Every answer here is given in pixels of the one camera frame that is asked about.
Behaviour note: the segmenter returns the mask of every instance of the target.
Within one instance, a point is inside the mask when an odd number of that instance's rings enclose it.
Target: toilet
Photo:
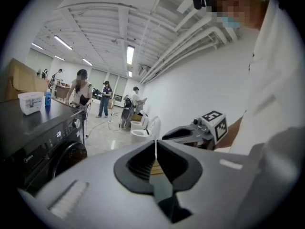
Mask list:
[[[132,143],[140,143],[148,140],[154,140],[159,134],[161,121],[159,117],[154,117],[144,130],[132,130]]]
[[[143,116],[141,118],[141,121],[130,121],[131,123],[131,128],[130,131],[133,130],[144,130],[147,127],[148,124],[148,117],[143,113]]]

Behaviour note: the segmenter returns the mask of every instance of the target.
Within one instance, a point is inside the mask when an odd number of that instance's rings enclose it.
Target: black washing machine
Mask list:
[[[14,100],[1,103],[0,114],[1,160],[10,181],[32,195],[87,157],[81,110],[51,100],[25,115]]]

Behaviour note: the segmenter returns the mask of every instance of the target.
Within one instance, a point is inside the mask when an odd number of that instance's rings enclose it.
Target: fluorescent light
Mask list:
[[[85,60],[85,59],[82,59],[82,60],[84,60],[88,65],[91,65],[91,66],[93,66],[93,64],[92,63],[90,63],[90,62],[88,62],[87,60]]]
[[[36,45],[36,44],[34,44],[34,43],[32,43],[32,45],[33,45],[33,46],[35,46],[35,47],[38,47],[38,48],[40,48],[40,49],[42,49],[42,50],[43,50],[43,48],[42,48],[42,47],[40,47],[40,46],[38,46],[38,45]]]
[[[54,38],[59,41],[60,43],[62,43],[63,45],[65,45],[67,48],[69,48],[70,50],[72,50],[72,47],[70,47],[67,43],[65,43],[62,39],[60,39],[58,36],[54,36]]]
[[[54,57],[56,57],[56,58],[58,58],[58,59],[61,59],[61,60],[65,61],[64,59],[62,59],[62,58],[60,58],[60,57],[58,57],[58,56],[56,56],[56,55],[54,55]]]
[[[132,64],[132,57],[133,57],[134,47],[128,46],[127,47],[127,63]]]

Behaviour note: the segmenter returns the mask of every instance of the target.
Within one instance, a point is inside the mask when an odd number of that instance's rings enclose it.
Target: woman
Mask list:
[[[105,112],[105,118],[108,118],[108,103],[109,103],[109,99],[111,98],[111,95],[112,95],[112,89],[109,85],[109,81],[105,81],[103,84],[105,85],[105,87],[102,92],[102,98],[101,98],[101,103],[100,103],[100,112],[99,112],[99,115],[96,116],[96,118],[102,117],[103,109]]]
[[[92,102],[93,86],[87,81],[88,73],[86,70],[79,70],[77,72],[77,79],[72,81],[72,86],[67,93],[66,104],[69,105],[70,96],[75,89],[74,98],[72,103],[77,108],[86,111],[89,104]]]

